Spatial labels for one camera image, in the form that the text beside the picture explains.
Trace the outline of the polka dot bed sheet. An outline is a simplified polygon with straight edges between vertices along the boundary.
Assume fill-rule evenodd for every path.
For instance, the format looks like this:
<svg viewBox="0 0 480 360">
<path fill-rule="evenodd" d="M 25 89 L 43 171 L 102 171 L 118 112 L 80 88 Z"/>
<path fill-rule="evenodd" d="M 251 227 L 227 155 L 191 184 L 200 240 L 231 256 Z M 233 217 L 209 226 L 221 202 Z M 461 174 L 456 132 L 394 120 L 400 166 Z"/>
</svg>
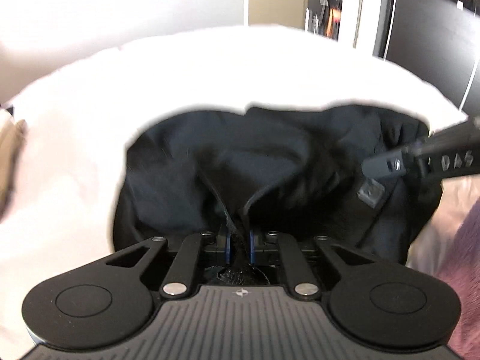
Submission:
<svg viewBox="0 0 480 360">
<path fill-rule="evenodd" d="M 146 126 L 196 109 L 320 110 L 350 102 L 425 120 L 465 113 L 404 68 L 281 26 L 145 37 L 36 80 L 12 100 L 27 133 L 1 219 L 1 357 L 32 348 L 21 306 L 36 284 L 109 254 L 125 151 Z"/>
</svg>

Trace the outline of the black pants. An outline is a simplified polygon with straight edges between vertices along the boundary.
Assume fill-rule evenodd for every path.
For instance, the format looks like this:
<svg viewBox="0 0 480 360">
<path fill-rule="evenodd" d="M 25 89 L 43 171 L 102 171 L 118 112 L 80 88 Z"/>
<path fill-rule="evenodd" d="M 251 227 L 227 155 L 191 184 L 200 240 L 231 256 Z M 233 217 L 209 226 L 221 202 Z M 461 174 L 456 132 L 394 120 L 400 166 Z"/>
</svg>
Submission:
<svg viewBox="0 0 480 360">
<path fill-rule="evenodd" d="M 374 106 L 323 111 L 190 111 L 142 132 L 126 153 L 112 239 L 228 231 L 246 260 L 251 233 L 325 235 L 405 263 L 442 186 L 368 180 L 366 158 L 428 134 L 419 119 Z"/>
</svg>

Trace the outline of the tan folded fleece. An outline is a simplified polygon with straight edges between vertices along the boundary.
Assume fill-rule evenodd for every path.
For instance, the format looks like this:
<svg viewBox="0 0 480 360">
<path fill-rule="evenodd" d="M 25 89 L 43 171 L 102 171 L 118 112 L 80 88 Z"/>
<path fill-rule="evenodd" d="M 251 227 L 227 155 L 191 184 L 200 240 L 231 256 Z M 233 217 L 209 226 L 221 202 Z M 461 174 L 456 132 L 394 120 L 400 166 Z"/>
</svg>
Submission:
<svg viewBox="0 0 480 360">
<path fill-rule="evenodd" d="M 25 141 L 25 121 L 15 121 L 7 112 L 1 117 L 1 216 L 14 189 L 16 166 Z"/>
</svg>

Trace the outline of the purple fuzzy blanket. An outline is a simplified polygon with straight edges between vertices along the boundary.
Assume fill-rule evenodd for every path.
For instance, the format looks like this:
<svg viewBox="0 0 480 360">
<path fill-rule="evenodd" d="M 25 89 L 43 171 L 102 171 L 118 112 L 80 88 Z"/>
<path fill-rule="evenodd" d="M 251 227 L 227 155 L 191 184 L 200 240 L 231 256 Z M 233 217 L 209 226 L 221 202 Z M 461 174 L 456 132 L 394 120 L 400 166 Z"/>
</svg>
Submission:
<svg viewBox="0 0 480 360">
<path fill-rule="evenodd" d="M 449 341 L 464 359 L 479 358 L 479 204 L 460 226 L 438 271 L 457 293 L 461 315 Z"/>
</svg>

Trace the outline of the black sliding wardrobe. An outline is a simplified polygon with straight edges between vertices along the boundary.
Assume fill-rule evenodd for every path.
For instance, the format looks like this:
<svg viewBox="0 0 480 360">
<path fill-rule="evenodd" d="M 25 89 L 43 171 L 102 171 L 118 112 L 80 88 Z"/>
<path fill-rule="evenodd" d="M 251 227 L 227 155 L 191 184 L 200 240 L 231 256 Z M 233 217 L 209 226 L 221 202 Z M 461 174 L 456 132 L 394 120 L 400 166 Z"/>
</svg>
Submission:
<svg viewBox="0 0 480 360">
<path fill-rule="evenodd" d="M 382 0 L 374 53 L 479 113 L 479 0 Z"/>
</svg>

